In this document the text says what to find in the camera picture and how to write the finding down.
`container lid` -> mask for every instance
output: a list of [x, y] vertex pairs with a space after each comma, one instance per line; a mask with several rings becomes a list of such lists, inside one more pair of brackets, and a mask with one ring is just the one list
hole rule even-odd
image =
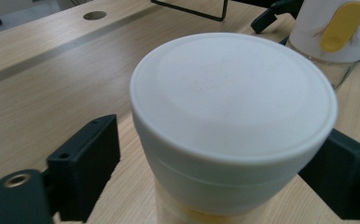
[[215, 161], [305, 153], [337, 117], [335, 93], [320, 70], [249, 35], [191, 35], [154, 49], [133, 73], [131, 98], [150, 132]]

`white plastic container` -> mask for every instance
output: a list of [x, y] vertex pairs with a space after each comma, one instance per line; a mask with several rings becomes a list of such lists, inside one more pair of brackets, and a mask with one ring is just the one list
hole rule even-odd
[[360, 61], [360, 0], [305, 0], [287, 46], [314, 62], [336, 89]]
[[157, 181], [213, 216], [265, 203], [312, 159], [337, 117], [319, 69], [249, 35], [191, 35], [154, 49], [134, 70], [131, 99]]

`wooden surface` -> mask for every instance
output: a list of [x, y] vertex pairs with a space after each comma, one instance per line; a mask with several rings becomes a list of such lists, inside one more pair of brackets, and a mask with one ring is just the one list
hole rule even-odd
[[[182, 4], [216, 13], [222, 3]], [[107, 16], [84, 20], [91, 11]], [[217, 22], [147, 0], [96, 0], [0, 33], [0, 178], [27, 168], [43, 171], [46, 157], [88, 121], [117, 114], [121, 162], [89, 223], [155, 223], [154, 179], [132, 124], [134, 67], [177, 37], [254, 35], [250, 23], [263, 11], [229, 2], [227, 18]], [[280, 41], [293, 25], [290, 16], [280, 16], [259, 36]], [[360, 142], [360, 64], [338, 98], [336, 128]], [[263, 216], [262, 223], [360, 223], [337, 218], [299, 177], [269, 202]]]

